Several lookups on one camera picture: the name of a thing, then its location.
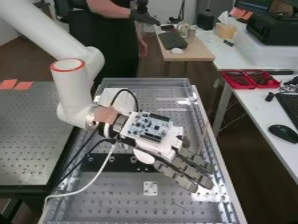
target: robotic arm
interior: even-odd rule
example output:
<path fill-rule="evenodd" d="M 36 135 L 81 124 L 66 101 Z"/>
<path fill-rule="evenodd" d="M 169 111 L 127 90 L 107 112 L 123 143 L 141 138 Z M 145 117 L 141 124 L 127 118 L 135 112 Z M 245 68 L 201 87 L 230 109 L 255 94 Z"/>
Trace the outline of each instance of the robotic arm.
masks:
<path fill-rule="evenodd" d="M 131 112 L 127 116 L 117 113 L 109 123 L 97 119 L 103 107 L 92 102 L 90 87 L 105 63 L 98 49 L 85 47 L 25 0 L 0 0 L 0 17 L 57 59 L 50 71 L 61 100 L 58 118 L 85 130 L 97 128 L 106 138 L 119 136 L 138 160 L 190 192 L 198 185 L 211 189 L 213 167 L 186 149 L 183 128 L 169 118 Z"/>

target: sticker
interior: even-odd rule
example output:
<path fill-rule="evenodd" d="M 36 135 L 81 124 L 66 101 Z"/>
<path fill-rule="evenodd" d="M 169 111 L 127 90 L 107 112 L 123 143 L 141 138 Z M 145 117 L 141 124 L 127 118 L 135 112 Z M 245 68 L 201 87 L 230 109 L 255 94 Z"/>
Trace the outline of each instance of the sticker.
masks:
<path fill-rule="evenodd" d="M 237 12 L 237 10 L 238 10 L 238 8 L 235 8 L 235 7 L 231 9 L 231 11 L 230 11 L 230 15 L 231 15 L 231 16 L 235 16 L 235 12 Z"/>
<path fill-rule="evenodd" d="M 33 85 L 33 82 L 20 82 L 13 90 L 29 90 Z"/>
<path fill-rule="evenodd" d="M 250 17 L 252 16 L 252 12 L 247 12 L 246 14 L 245 14 L 245 16 L 242 17 L 242 19 L 245 19 L 245 20 L 248 20 L 250 19 Z"/>
<path fill-rule="evenodd" d="M 0 90 L 9 90 L 16 85 L 17 79 L 4 80 L 0 84 Z"/>

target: red sticker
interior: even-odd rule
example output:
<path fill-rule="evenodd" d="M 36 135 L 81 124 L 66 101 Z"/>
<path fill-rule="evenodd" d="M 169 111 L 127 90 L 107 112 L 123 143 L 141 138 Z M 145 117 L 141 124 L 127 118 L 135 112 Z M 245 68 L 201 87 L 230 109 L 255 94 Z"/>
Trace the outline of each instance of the red sticker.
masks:
<path fill-rule="evenodd" d="M 13 90 L 29 90 L 33 82 L 20 82 Z"/>
<path fill-rule="evenodd" d="M 17 79 L 4 80 L 0 84 L 0 90 L 9 90 L 14 87 Z"/>

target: cable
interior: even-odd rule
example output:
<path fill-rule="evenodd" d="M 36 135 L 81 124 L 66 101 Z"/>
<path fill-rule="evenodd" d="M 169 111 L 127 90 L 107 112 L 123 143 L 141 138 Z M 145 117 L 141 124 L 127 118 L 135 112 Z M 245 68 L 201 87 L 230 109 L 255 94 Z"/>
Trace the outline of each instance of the cable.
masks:
<path fill-rule="evenodd" d="M 137 98 L 135 98 L 133 92 L 131 92 L 130 90 L 127 90 L 127 89 L 121 89 L 121 90 L 117 92 L 117 94 L 115 94 L 115 96 L 114 96 L 114 98 L 113 98 L 113 100 L 111 100 L 110 105 L 113 106 L 113 104 L 114 104 L 114 102 L 115 102 L 115 100 L 117 100 L 117 97 L 118 97 L 118 95 L 119 95 L 122 92 L 127 92 L 127 93 L 131 95 L 131 97 L 133 97 L 133 99 L 134 99 L 134 102 L 135 102 L 135 111 L 138 111 L 138 101 L 137 101 Z M 86 146 L 86 144 L 89 143 L 89 141 L 90 141 L 92 138 L 94 137 L 94 134 L 96 134 L 96 132 L 98 131 L 98 128 L 99 128 L 99 126 L 97 125 L 97 127 L 96 127 L 94 131 L 92 132 L 89 138 L 86 139 L 86 141 L 85 141 L 84 144 L 81 145 L 80 149 L 77 150 L 74 156 L 72 157 L 72 159 L 69 160 L 68 164 L 65 165 L 65 168 L 64 168 L 64 170 L 62 170 L 62 172 L 61 172 L 62 174 L 65 173 L 65 171 L 66 171 L 68 167 L 70 166 L 72 162 L 74 161 L 74 159 L 76 159 L 77 156 L 80 155 L 81 151 L 84 150 L 84 148 L 85 148 L 85 146 Z"/>
<path fill-rule="evenodd" d="M 131 95 L 131 97 L 133 97 L 133 99 L 134 99 L 134 103 L 135 103 L 135 111 L 138 112 L 138 101 L 137 101 L 137 97 L 134 96 L 133 92 L 131 92 L 130 90 L 127 90 L 127 89 L 121 89 L 121 90 L 117 92 L 117 94 L 114 95 L 114 98 L 113 98 L 113 100 L 111 100 L 110 106 L 113 106 L 114 101 L 117 100 L 118 95 L 119 95 L 122 92 L 127 92 L 127 93 Z"/>
<path fill-rule="evenodd" d="M 219 132 L 226 129 L 235 121 L 238 121 L 242 117 L 245 117 L 246 113 L 242 114 L 238 118 L 235 118 L 229 124 L 226 124 L 226 126 L 219 130 Z"/>
<path fill-rule="evenodd" d="M 82 187 L 80 190 L 77 190 L 77 191 L 74 191 L 74 192 L 69 192 L 69 193 L 65 193 L 65 194 L 49 195 L 49 196 L 45 198 L 45 200 L 44 200 L 44 208 L 45 208 L 45 206 L 46 206 L 46 204 L 48 204 L 48 200 L 49 200 L 50 198 L 69 197 L 69 196 L 73 196 L 73 195 L 76 195 L 76 194 L 80 194 L 82 191 L 85 191 L 85 190 L 88 189 L 88 187 L 94 183 L 96 179 L 98 178 L 98 176 L 99 176 L 101 173 L 102 173 L 102 170 L 103 170 L 103 168 L 105 168 L 105 166 L 106 166 L 106 163 L 107 163 L 107 161 L 109 161 L 109 157 L 111 156 L 111 154 L 113 154 L 113 152 L 114 152 L 115 145 L 117 145 L 117 144 L 114 144 L 114 145 L 111 146 L 110 151 L 109 151 L 109 154 L 107 154 L 107 156 L 106 156 L 106 158 L 105 158 L 105 161 L 103 161 L 103 163 L 102 163 L 102 165 L 101 165 L 101 168 L 99 168 L 99 170 L 98 170 L 96 176 L 94 176 L 93 179 L 90 180 L 90 182 L 85 185 L 85 187 Z"/>
<path fill-rule="evenodd" d="M 94 137 L 96 132 L 98 131 L 99 126 L 96 127 L 94 131 L 92 132 L 89 138 L 86 139 L 86 141 L 84 142 L 84 144 L 81 145 L 80 149 L 77 150 L 74 156 L 72 157 L 72 159 L 69 160 L 68 164 L 65 165 L 65 168 L 62 170 L 61 173 L 65 173 L 68 167 L 70 166 L 72 162 L 74 161 L 74 159 L 77 158 L 77 156 L 80 155 L 82 149 L 85 148 L 86 144 L 89 143 L 89 141 L 92 140 L 92 138 Z"/>
<path fill-rule="evenodd" d="M 80 162 L 76 164 L 76 166 L 68 171 L 68 173 L 62 176 L 62 178 L 58 180 L 56 187 L 62 183 L 62 181 L 68 178 L 68 176 L 72 174 L 72 172 L 76 170 L 76 168 L 82 164 L 85 158 L 90 155 L 90 153 L 93 152 L 93 150 L 96 149 L 96 147 L 102 143 L 102 142 L 109 142 L 110 144 L 115 143 L 114 139 L 102 139 L 99 140 L 94 146 L 90 148 L 90 150 L 86 152 L 86 154 L 84 155 L 82 159 L 80 160 Z"/>

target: black object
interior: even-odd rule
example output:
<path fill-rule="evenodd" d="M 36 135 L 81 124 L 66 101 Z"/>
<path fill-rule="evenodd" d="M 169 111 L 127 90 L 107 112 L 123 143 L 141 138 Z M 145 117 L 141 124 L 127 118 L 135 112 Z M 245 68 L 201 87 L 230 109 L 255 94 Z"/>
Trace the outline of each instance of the black object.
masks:
<path fill-rule="evenodd" d="M 178 18 L 174 18 L 174 17 L 169 18 L 169 21 L 171 24 L 178 24 L 181 21 L 183 21 L 183 11 L 185 11 L 185 0 L 182 0 Z"/>
<path fill-rule="evenodd" d="M 203 30 L 213 30 L 215 17 L 210 14 L 198 14 L 197 26 Z"/>
<path fill-rule="evenodd" d="M 275 97 L 298 129 L 298 95 L 278 93 Z"/>
<path fill-rule="evenodd" d="M 247 19 L 242 19 L 242 18 L 237 19 L 237 21 L 241 22 L 241 23 L 245 23 L 245 24 L 248 23 L 248 20 Z"/>
<path fill-rule="evenodd" d="M 234 44 L 233 44 L 230 41 L 223 40 L 223 43 L 225 43 L 226 45 L 229 45 L 230 47 L 234 47 Z"/>
<path fill-rule="evenodd" d="M 157 26 L 161 25 L 161 22 L 155 18 L 153 18 L 147 12 L 141 14 L 135 9 L 130 12 L 130 18 L 139 23 L 146 23 L 149 25 Z"/>
<path fill-rule="evenodd" d="M 247 31 L 266 45 L 298 46 L 298 17 L 288 20 L 272 15 L 254 13 L 246 26 Z"/>
<path fill-rule="evenodd" d="M 177 31 L 161 33 L 158 37 L 166 50 L 171 50 L 173 48 L 185 49 L 187 47 L 187 42 Z"/>
<path fill-rule="evenodd" d="M 139 14 L 147 13 L 147 0 L 137 0 L 137 12 Z"/>
<path fill-rule="evenodd" d="M 274 96 L 275 96 L 274 93 L 270 92 L 270 93 L 267 94 L 267 97 L 266 97 L 264 100 L 266 100 L 267 102 L 271 102 L 272 99 L 274 99 Z"/>
<path fill-rule="evenodd" d="M 284 82 L 283 85 L 288 86 L 288 85 L 298 85 L 298 77 L 295 77 L 291 81 Z"/>
<path fill-rule="evenodd" d="M 121 90 L 117 92 L 117 94 L 114 95 L 114 98 L 113 98 L 113 100 L 111 100 L 111 102 L 110 102 L 110 106 L 114 105 L 114 101 L 117 100 L 118 95 L 119 95 L 122 92 L 127 92 L 127 93 L 131 95 L 131 97 L 133 97 L 133 99 L 134 99 L 134 104 L 135 104 L 135 112 L 138 112 L 138 110 L 139 110 L 139 108 L 138 108 L 138 100 L 137 100 L 137 97 L 134 96 L 133 92 L 131 92 L 129 89 L 121 89 Z"/>
<path fill-rule="evenodd" d="M 272 126 L 268 127 L 268 131 L 278 138 L 286 140 L 287 142 L 290 142 L 292 144 L 298 143 L 298 134 L 287 126 L 284 126 L 284 125 L 272 125 Z"/>
<path fill-rule="evenodd" d="M 292 70 L 266 71 L 270 75 L 294 75 Z"/>
<path fill-rule="evenodd" d="M 106 154 L 90 153 L 89 157 L 84 159 L 81 164 L 81 171 L 97 172 L 103 163 Z M 105 166 L 103 172 L 125 172 L 125 173 L 157 173 L 151 165 L 141 163 L 133 154 L 113 154 Z"/>
<path fill-rule="evenodd" d="M 272 4 L 272 0 L 237 0 L 235 7 L 251 12 L 267 12 Z"/>
<path fill-rule="evenodd" d="M 56 15 L 61 18 L 68 17 L 72 10 L 70 0 L 53 0 Z"/>
<path fill-rule="evenodd" d="M 62 176 L 62 178 L 58 180 L 56 187 L 60 185 L 60 183 L 62 183 L 62 181 L 68 178 L 68 176 L 72 174 L 72 172 L 76 170 L 76 168 L 82 164 L 84 160 L 88 159 L 90 157 L 90 153 L 94 151 L 94 149 L 97 148 L 97 146 L 102 143 L 102 142 L 107 142 L 110 144 L 115 144 L 115 140 L 114 139 L 102 139 L 99 140 L 94 146 L 90 148 L 90 150 L 88 151 L 88 153 L 84 155 L 82 159 L 78 161 L 78 163 L 76 164 L 76 166 L 73 166 L 73 168 L 68 171 L 68 173 Z"/>
<path fill-rule="evenodd" d="M 72 9 L 77 8 L 77 9 L 89 10 L 86 0 L 68 0 L 68 2 L 69 2 Z"/>
<path fill-rule="evenodd" d="M 171 31 L 171 30 L 174 30 L 174 26 L 173 25 L 163 25 L 163 26 L 161 26 L 161 30 Z"/>

